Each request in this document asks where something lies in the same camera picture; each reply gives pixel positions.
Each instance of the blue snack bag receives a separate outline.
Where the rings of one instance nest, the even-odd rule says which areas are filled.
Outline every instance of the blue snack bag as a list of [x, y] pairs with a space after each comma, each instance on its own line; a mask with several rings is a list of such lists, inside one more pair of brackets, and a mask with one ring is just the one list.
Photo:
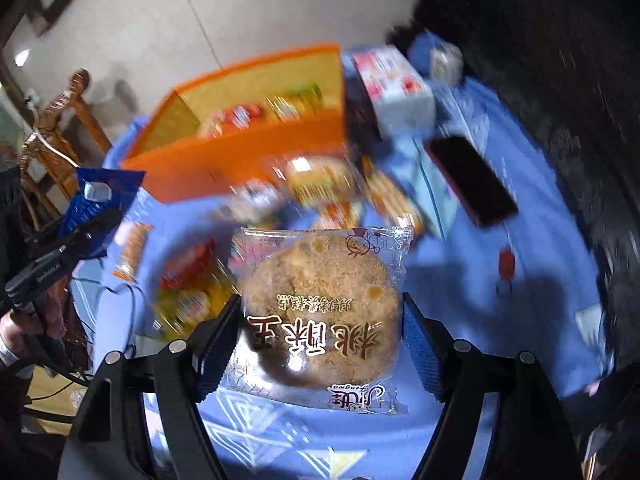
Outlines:
[[[60, 226], [60, 237], [68, 235], [88, 219], [108, 207], [116, 207], [124, 216], [136, 198], [144, 171], [78, 168], [78, 192], [71, 198]], [[87, 258], [101, 256], [113, 240], [115, 229], [96, 237]]]

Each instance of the black phone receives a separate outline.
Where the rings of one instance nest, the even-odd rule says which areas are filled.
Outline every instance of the black phone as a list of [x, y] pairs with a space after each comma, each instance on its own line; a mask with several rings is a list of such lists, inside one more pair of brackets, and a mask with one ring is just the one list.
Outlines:
[[489, 227], [518, 213], [518, 206], [500, 179], [465, 137], [434, 139], [424, 149], [474, 224]]

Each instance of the biscuit package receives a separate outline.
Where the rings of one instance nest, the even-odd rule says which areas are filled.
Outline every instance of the biscuit package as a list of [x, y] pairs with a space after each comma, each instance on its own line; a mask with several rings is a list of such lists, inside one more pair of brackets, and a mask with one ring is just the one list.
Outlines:
[[354, 202], [362, 197], [362, 179], [345, 153], [292, 156], [272, 166], [280, 187], [303, 208]]
[[244, 320], [227, 386], [310, 408], [402, 413], [392, 377], [412, 228], [241, 237]]

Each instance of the walnut cookie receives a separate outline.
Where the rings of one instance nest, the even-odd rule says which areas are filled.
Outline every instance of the walnut cookie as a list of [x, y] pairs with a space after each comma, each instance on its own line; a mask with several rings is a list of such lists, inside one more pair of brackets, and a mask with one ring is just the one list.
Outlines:
[[[246, 316], [279, 316], [271, 325], [271, 348], [258, 352], [260, 365], [282, 384], [326, 388], [332, 384], [366, 384], [380, 377], [396, 357], [400, 339], [401, 310], [398, 292], [385, 264], [362, 243], [353, 251], [344, 235], [326, 232], [295, 241], [258, 264], [242, 285]], [[326, 298], [324, 308], [309, 312], [279, 302], [278, 297]], [[351, 300], [346, 308], [328, 308], [332, 300]], [[313, 355], [300, 350], [297, 365], [290, 365], [291, 342], [283, 325], [302, 319], [324, 322], [326, 344]], [[256, 331], [247, 324], [249, 336]]]

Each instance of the orange basket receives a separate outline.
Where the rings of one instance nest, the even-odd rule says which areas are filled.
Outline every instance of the orange basket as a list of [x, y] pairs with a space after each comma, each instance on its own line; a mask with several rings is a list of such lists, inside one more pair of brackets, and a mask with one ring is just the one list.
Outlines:
[[[322, 109], [297, 121], [255, 121], [219, 137], [197, 135], [216, 110], [260, 102], [317, 84]], [[344, 83], [336, 44], [280, 52], [205, 74], [174, 88], [121, 162], [146, 171], [143, 187], [160, 202], [221, 194], [251, 178], [272, 180], [268, 158], [327, 153], [345, 139]]]

